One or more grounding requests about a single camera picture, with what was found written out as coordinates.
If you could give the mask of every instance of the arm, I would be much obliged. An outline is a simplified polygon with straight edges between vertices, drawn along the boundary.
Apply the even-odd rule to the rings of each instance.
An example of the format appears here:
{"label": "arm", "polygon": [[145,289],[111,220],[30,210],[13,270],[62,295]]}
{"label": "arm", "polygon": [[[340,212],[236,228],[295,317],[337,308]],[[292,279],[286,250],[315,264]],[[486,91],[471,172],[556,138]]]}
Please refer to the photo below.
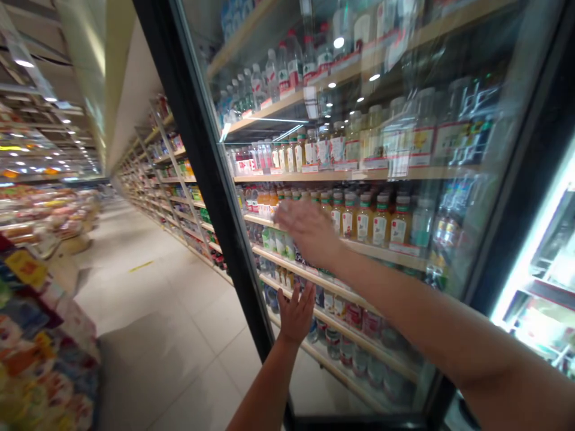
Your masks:
{"label": "arm", "polygon": [[317,205],[284,202],[276,221],[306,259],[353,287],[444,372],[484,428],[575,428],[575,384],[484,316],[349,250]]}
{"label": "arm", "polygon": [[306,286],[301,299],[298,298],[299,284],[293,289],[289,302],[281,289],[277,292],[282,320],[280,334],[228,430],[273,430],[282,425],[295,357],[311,326],[315,286]]}

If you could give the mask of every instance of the refrigerator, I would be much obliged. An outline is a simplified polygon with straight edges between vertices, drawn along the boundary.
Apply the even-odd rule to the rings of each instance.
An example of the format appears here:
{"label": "refrigerator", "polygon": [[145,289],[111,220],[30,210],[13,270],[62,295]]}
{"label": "refrigerator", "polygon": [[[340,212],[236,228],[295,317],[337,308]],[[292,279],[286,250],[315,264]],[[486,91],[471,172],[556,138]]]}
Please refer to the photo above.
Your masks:
{"label": "refrigerator", "polygon": [[546,335],[552,366],[567,366],[572,321],[534,301],[565,305],[541,284],[573,295],[558,267],[575,248],[575,5],[134,5],[262,361],[282,324],[277,290],[316,285],[286,429],[458,428],[441,370],[274,224],[286,200],[316,202],[350,249],[533,349]]}

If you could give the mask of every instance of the glass door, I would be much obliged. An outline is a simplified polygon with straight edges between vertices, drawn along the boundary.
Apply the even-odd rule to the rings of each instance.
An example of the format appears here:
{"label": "glass door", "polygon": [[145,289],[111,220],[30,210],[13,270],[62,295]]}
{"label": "glass door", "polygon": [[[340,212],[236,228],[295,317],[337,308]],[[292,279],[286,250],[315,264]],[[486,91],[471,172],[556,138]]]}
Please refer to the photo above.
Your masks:
{"label": "glass door", "polygon": [[440,377],[305,261],[278,205],[316,202],[349,248],[463,300],[555,30],[543,3],[136,3],[255,339],[281,327],[279,288],[317,286],[290,414],[427,414]]}

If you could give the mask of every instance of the yellow floor marking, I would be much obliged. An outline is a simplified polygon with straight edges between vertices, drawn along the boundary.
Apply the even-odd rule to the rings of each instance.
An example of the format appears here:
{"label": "yellow floor marking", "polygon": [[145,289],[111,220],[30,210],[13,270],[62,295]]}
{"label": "yellow floor marking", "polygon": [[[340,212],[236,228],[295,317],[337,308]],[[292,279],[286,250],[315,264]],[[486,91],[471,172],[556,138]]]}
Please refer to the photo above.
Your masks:
{"label": "yellow floor marking", "polygon": [[154,263],[154,261],[153,261],[153,260],[151,260],[151,261],[149,261],[149,262],[146,262],[146,263],[145,263],[145,264],[143,264],[143,265],[140,265],[140,266],[136,266],[135,268],[132,268],[132,269],[130,269],[128,272],[134,272],[134,271],[137,271],[137,270],[139,270],[140,268],[143,268],[143,267],[145,267],[145,266],[151,265],[152,263]]}

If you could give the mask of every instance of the tile floor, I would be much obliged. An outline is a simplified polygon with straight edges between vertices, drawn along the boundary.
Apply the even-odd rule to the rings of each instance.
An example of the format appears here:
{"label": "tile floor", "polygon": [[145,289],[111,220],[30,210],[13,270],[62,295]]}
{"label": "tile floor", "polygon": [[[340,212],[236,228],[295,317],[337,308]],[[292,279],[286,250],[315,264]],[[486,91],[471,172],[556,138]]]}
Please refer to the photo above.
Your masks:
{"label": "tile floor", "polygon": [[[99,429],[224,429],[261,367],[234,288],[126,201],[90,235],[76,301],[101,341]],[[301,350],[290,391],[297,414],[365,411]]]}

